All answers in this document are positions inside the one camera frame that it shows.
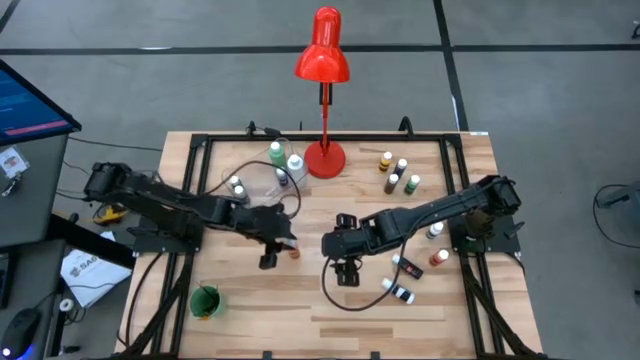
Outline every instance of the gray floor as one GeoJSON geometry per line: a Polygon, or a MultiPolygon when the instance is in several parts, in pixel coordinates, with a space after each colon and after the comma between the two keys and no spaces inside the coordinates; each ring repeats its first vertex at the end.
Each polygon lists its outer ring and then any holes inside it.
{"type": "MultiPolygon", "coordinates": [[[[0,10],[8,0],[0,1],[0,10]]],[[[444,1],[463,44],[627,43],[636,1],[444,1]]],[[[22,0],[2,48],[298,45],[314,9],[336,4],[343,42],[439,43],[431,1],[22,0]]],[[[241,129],[249,120],[318,129],[317,88],[293,76],[296,55],[7,56],[4,59],[84,124],[80,137],[161,147],[169,130],[241,129]]],[[[348,54],[351,82],[335,87],[333,129],[454,130],[440,53],[348,54]]],[[[591,217],[599,186],[640,179],[640,52],[456,53],[471,130],[489,131],[498,165],[524,201],[518,219],[527,282],[545,351],[573,359],[635,359],[640,352],[640,250],[607,243],[591,217]]],[[[71,142],[67,161],[157,166],[156,153],[71,142]]],[[[85,176],[65,169],[60,187],[85,176]]],[[[56,209],[92,209],[57,199],[56,209]]],[[[640,245],[625,208],[602,212],[615,238],[640,245]]],[[[127,285],[65,332],[84,350],[113,349],[127,285]]]]}

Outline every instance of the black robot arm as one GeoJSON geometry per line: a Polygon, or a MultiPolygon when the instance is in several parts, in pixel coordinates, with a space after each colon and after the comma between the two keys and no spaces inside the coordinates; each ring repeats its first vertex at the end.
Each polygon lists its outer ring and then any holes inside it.
{"type": "Polygon", "coordinates": [[[399,207],[367,216],[360,219],[358,228],[355,220],[352,226],[338,226],[322,237],[322,254],[335,262],[345,261],[334,266],[339,285],[357,286],[355,259],[395,249],[420,228],[472,211],[483,212],[486,216],[481,226],[490,229],[495,217],[512,215],[520,204],[511,180],[487,176],[465,190],[413,209],[399,207]]]}
{"type": "Polygon", "coordinates": [[[290,246],[276,239],[296,237],[284,206],[248,208],[228,196],[194,195],[155,181],[125,164],[95,163],[84,188],[88,201],[119,205],[150,219],[164,236],[189,239],[201,236],[202,227],[232,231],[265,244],[263,269],[275,267],[276,254],[290,246]]]}

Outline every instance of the wooden table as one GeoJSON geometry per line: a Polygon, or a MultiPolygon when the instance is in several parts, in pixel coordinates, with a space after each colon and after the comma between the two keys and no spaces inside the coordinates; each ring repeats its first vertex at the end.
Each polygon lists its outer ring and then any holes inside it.
{"type": "MultiPolygon", "coordinates": [[[[486,135],[461,134],[471,182],[497,167],[486,135]]],[[[165,182],[181,187],[185,168],[189,132],[170,132],[167,136],[159,171],[165,182]]],[[[308,143],[297,143],[304,151],[308,143]]],[[[199,320],[187,310],[180,347],[181,358],[224,357],[259,358],[264,350],[274,357],[368,358],[380,351],[383,358],[475,358],[469,317],[464,297],[457,255],[439,267],[431,267],[429,256],[440,248],[450,247],[449,234],[433,241],[418,231],[408,242],[406,257],[422,267],[425,275],[414,280],[401,275],[399,282],[416,294],[413,305],[388,297],[364,312],[344,312],[333,307],[320,289],[320,271],[325,261],[320,239],[333,230],[339,212],[366,216],[395,206],[413,207],[446,195],[438,145],[431,142],[344,142],[347,154],[344,172],[332,180],[310,178],[303,190],[300,214],[293,220],[293,233],[299,238],[302,256],[290,259],[279,256],[275,269],[262,271],[258,258],[263,246],[237,234],[207,230],[202,250],[195,257],[190,291],[203,285],[216,285],[224,294],[228,310],[219,318],[199,320]],[[409,167],[392,195],[382,188],[388,174],[380,174],[377,164],[384,151],[394,160],[407,158],[409,167]],[[408,175],[418,174],[422,181],[413,196],[402,192],[408,175]]],[[[207,188],[216,185],[224,168],[235,167],[266,149],[263,142],[216,142],[214,144],[207,188]]],[[[457,166],[452,161],[456,186],[460,189],[457,166]]],[[[194,184],[198,179],[194,174],[194,184]]],[[[383,278],[392,278],[394,251],[365,257],[358,288],[336,285],[328,272],[327,284],[332,296],[347,306],[369,303],[384,290],[383,278]]],[[[132,293],[153,254],[137,260],[132,276],[132,293]]],[[[156,311],[166,255],[158,261],[142,286],[134,309],[132,335],[137,335],[156,311]]],[[[531,304],[522,270],[503,254],[487,254],[498,309],[524,343],[541,351],[531,304]]],[[[482,307],[484,340],[492,351],[488,321],[482,307]]],[[[174,313],[167,317],[163,350],[168,350],[174,313]]],[[[124,334],[126,316],[120,333],[124,334]]]]}

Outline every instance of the red desk lamp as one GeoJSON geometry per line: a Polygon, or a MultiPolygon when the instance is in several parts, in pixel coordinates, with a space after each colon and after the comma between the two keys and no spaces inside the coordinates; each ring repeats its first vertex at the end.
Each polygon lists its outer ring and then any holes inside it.
{"type": "Polygon", "coordinates": [[[311,175],[329,179],[338,176],[346,162],[344,150],[329,143],[329,84],[349,81],[349,64],[340,50],[340,12],[333,7],[321,7],[313,19],[313,37],[296,64],[296,76],[322,83],[322,140],[311,144],[304,160],[311,175]]]}

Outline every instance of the monitor screen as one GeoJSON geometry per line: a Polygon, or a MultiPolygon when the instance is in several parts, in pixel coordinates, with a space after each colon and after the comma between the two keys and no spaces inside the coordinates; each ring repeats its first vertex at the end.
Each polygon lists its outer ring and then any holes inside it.
{"type": "Polygon", "coordinates": [[[76,124],[15,71],[0,67],[0,145],[72,132],[76,124]]]}

